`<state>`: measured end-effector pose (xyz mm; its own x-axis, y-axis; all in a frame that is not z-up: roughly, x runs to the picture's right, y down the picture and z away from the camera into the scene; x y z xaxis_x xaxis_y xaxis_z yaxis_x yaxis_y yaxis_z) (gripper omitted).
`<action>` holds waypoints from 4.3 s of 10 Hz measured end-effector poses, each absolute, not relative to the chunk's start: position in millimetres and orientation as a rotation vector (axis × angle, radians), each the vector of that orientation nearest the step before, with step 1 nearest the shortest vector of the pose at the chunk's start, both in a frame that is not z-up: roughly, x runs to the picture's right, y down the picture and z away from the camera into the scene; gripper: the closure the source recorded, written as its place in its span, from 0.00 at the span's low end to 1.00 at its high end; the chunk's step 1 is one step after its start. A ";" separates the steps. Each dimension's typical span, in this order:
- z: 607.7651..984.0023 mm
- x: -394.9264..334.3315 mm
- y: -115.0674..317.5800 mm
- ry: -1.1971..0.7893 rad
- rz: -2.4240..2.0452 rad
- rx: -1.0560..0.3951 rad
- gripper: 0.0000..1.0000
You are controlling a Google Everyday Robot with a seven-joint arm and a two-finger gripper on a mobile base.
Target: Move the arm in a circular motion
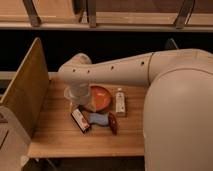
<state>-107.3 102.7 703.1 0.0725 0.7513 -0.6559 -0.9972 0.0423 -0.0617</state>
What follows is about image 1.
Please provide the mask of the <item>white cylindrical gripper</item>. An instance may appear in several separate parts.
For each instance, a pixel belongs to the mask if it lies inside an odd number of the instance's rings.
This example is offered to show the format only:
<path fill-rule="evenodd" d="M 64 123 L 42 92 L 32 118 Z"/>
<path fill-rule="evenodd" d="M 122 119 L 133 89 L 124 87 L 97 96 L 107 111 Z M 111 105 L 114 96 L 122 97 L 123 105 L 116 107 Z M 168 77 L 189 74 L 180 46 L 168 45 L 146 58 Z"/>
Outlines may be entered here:
<path fill-rule="evenodd" d="M 64 97 L 76 105 L 86 105 L 91 99 L 88 83 L 71 84 L 64 90 Z"/>

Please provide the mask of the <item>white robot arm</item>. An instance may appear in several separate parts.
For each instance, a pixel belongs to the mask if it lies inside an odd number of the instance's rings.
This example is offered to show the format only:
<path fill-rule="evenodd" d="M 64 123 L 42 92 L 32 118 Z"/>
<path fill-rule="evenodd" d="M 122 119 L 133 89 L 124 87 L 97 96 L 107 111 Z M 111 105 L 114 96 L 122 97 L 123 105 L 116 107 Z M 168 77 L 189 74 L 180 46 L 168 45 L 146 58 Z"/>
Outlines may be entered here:
<path fill-rule="evenodd" d="M 91 83 L 146 86 L 145 171 L 213 171 L 213 54 L 200 49 L 145 53 L 93 64 L 85 54 L 58 75 L 76 104 Z"/>

